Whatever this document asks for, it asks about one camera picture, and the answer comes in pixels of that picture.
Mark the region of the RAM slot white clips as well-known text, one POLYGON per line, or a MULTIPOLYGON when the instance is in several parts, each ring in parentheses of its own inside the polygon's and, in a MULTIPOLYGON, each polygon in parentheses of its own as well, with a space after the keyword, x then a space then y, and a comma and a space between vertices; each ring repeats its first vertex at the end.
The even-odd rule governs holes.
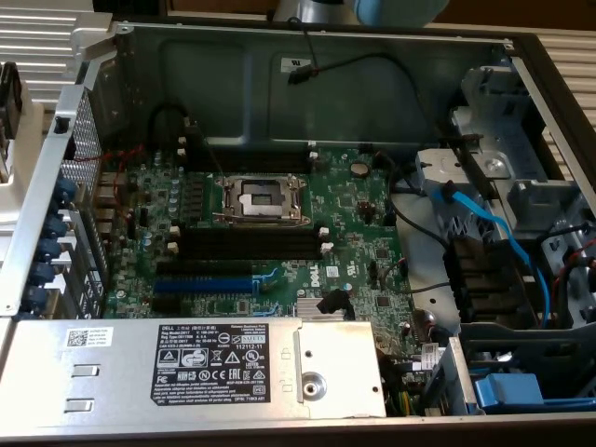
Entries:
POLYGON ((262 141, 262 142, 244 142, 235 139, 209 139, 205 138, 201 147, 211 147, 212 149, 229 149, 239 151, 317 151, 321 145, 317 142, 308 141, 262 141))
POLYGON ((321 245, 315 244, 281 244, 281 243, 223 243, 223 244, 197 244, 184 242, 169 242, 169 250, 178 250, 178 253, 186 251, 318 251, 322 254, 321 245))
MULTIPOLYGON (((217 157, 218 161, 225 161, 225 160, 265 160, 265 159, 287 159, 287 160, 303 160, 307 161, 310 157, 311 151, 308 151, 307 156, 234 156, 234 157, 217 157)), ((201 148, 199 149, 185 149, 184 150, 185 159, 187 162, 199 162, 199 161, 210 161, 209 155, 206 151, 203 151, 201 148)))
POLYGON ((216 236, 232 234, 314 234, 317 236, 322 226, 272 226, 272 227, 201 227, 201 228, 180 228, 179 237, 216 236))

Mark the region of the metal CPU socket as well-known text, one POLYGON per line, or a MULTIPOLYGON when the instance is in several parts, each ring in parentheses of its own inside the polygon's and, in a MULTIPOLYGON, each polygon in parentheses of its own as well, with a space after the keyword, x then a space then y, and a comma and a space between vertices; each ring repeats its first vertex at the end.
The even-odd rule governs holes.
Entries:
POLYGON ((220 193, 212 218, 228 226, 260 228, 309 226, 306 180, 295 174, 228 175, 215 182, 220 193))

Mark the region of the green Dell motherboard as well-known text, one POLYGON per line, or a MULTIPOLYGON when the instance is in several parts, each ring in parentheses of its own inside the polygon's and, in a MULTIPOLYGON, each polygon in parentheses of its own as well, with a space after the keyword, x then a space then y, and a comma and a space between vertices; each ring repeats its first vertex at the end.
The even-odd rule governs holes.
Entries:
POLYGON ((371 324, 376 347, 396 362, 420 359, 421 347, 413 325, 413 298, 408 265, 396 231, 397 216, 386 185, 389 168, 382 157, 357 149, 320 149, 310 154, 306 173, 242 173, 228 175, 295 174, 306 180, 305 211, 309 226, 322 226, 315 236, 322 248, 319 260, 214 260, 252 264, 251 276, 158 276, 156 264, 184 260, 169 242, 189 243, 180 228, 230 227, 211 212, 220 193, 218 172, 189 171, 157 157, 127 173, 124 212, 115 218, 107 246, 111 278, 104 302, 106 318, 289 318, 296 316, 298 298, 320 298, 335 289, 347 291, 355 319, 371 324), (350 175, 355 161, 367 163, 365 179, 350 175), (160 279, 251 278, 252 293, 154 293, 160 279), (151 310, 155 296, 182 298, 179 315, 151 310))

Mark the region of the silver chipset heat sink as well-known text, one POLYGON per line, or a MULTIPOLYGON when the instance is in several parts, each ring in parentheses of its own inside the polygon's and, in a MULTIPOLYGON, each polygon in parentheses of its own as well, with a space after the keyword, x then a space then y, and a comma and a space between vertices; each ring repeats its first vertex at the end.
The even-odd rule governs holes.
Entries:
POLYGON ((337 310, 333 314, 323 314, 317 307, 320 298, 298 298, 296 300, 296 316, 303 321, 344 321, 345 313, 337 310))

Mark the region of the long black expansion slot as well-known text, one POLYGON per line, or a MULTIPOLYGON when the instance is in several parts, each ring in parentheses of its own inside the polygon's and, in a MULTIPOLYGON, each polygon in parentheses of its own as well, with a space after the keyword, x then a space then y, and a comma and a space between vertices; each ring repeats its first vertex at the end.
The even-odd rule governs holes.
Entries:
POLYGON ((245 261, 168 261, 156 264, 158 276, 251 276, 252 264, 245 261))

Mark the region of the blue expansion slot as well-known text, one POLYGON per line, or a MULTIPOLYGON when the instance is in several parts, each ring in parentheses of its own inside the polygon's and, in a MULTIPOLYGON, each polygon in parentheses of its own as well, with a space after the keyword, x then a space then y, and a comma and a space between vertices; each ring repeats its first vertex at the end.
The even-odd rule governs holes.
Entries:
POLYGON ((160 279, 154 293, 252 293, 251 278, 160 279))

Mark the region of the thin socket locking lever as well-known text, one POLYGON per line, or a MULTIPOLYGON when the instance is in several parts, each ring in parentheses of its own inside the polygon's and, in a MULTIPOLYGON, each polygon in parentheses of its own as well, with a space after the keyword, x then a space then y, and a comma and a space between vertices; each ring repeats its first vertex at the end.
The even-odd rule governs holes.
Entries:
POLYGON ((220 162, 218 161, 213 148, 210 146, 208 139, 206 138, 206 136, 204 135, 204 132, 202 131, 199 122, 197 120, 193 121, 194 124, 194 128, 195 128, 195 133, 196 133, 196 138, 197 138, 197 144, 198 146, 203 150, 206 151, 207 154, 209 155, 210 161, 212 162, 212 165, 215 169, 216 172, 218 172, 220 174, 220 176, 222 177, 222 180, 225 180, 225 174, 224 174, 224 170, 220 164, 220 162))

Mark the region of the grey metal PC case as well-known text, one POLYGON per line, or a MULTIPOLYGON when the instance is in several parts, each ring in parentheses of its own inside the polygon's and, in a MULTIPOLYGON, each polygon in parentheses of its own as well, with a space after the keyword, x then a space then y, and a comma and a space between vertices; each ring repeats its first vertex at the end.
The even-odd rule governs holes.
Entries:
POLYGON ((209 139, 308 141, 357 149, 388 165, 387 195, 408 265, 421 356, 396 362, 375 345, 382 417, 236 420, 208 424, 10 426, 0 445, 221 447, 596 447, 596 412, 487 414, 474 383, 532 373, 545 399, 596 398, 596 324, 513 330, 463 323, 416 156, 438 147, 436 119, 463 103, 481 66, 510 67, 544 103, 544 139, 563 174, 596 197, 596 133, 528 34, 383 31, 238 20, 82 19, 66 82, 43 103, 16 57, 22 113, 16 138, 0 128, 0 372, 24 321, 125 321, 102 311, 111 278, 108 240, 124 212, 127 173, 157 157, 186 165, 209 139), (59 178, 77 193, 52 197, 59 178), (68 223, 43 287, 43 313, 21 306, 48 213, 68 223))

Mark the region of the short black expansion slot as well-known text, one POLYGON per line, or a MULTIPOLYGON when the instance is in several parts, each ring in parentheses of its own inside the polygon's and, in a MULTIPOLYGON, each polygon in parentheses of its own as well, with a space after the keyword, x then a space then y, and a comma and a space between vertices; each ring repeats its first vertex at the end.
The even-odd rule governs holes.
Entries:
POLYGON ((151 310, 157 314, 179 315, 182 312, 182 298, 178 295, 155 296, 151 310))

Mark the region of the black plastic bar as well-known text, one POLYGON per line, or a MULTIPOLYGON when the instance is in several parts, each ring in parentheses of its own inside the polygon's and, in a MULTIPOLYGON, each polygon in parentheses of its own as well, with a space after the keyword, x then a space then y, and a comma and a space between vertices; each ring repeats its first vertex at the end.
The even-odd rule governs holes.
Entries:
POLYGON ((483 200, 498 198, 492 181, 482 170, 480 162, 474 156, 473 147, 480 142, 481 135, 476 133, 457 134, 445 119, 436 119, 435 127, 440 143, 439 168, 442 179, 441 194, 453 203, 454 193, 467 190, 475 191, 483 200))

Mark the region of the grey metal disk bay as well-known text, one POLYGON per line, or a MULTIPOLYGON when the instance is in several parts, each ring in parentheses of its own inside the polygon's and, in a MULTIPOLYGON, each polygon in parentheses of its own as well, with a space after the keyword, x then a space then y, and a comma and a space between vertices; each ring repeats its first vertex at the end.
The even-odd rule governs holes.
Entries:
POLYGON ((567 330, 596 324, 596 197, 573 174, 563 174, 544 134, 551 121, 544 103, 510 67, 481 66, 461 83, 462 104, 448 123, 457 134, 476 133, 472 149, 497 199, 475 191, 441 192, 440 145, 416 156, 417 177, 441 238, 506 241, 529 270, 543 301, 537 329, 567 330))

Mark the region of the blue card latch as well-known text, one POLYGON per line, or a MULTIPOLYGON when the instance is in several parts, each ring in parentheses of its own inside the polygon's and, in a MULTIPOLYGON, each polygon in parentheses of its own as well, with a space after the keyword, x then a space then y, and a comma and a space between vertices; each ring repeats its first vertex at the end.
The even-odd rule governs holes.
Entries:
POLYGON ((68 178, 59 178, 54 186, 53 199, 60 205, 68 206, 77 193, 77 184, 68 178))
POLYGON ((28 286, 21 306, 30 312, 43 313, 47 307, 47 290, 43 287, 28 286))
POLYGON ((63 220, 63 215, 59 213, 48 213, 42 227, 44 237, 59 238, 64 237, 69 230, 69 225, 63 220))
POLYGON ((32 264, 28 280, 32 285, 44 286, 51 283, 55 276, 55 269, 51 264, 35 262, 32 264))
POLYGON ((35 249, 35 259, 38 262, 50 263, 59 258, 61 253, 61 244, 56 239, 40 238, 35 249))

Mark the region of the silver power supply unit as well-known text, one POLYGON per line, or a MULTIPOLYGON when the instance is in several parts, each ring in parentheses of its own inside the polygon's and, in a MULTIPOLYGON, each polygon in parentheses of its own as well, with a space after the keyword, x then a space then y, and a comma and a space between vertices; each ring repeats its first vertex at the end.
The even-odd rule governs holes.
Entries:
POLYGON ((0 372, 10 425, 382 417, 371 326, 298 318, 17 325, 0 372))

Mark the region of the blue plastic drive latch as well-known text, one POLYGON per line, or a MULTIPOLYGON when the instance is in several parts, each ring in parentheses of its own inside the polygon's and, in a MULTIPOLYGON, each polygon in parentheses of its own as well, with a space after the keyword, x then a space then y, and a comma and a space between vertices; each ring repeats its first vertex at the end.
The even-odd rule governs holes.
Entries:
POLYGON ((596 398, 545 399, 532 373, 490 373, 474 383, 487 414, 596 412, 596 398))

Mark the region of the black graphics card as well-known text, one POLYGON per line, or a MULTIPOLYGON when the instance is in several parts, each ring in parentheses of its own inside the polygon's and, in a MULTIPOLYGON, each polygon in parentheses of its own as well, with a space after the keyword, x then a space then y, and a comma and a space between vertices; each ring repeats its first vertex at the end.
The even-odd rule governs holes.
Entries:
POLYGON ((22 84, 17 64, 7 61, 0 72, 0 128, 6 139, 16 138, 22 113, 22 84))

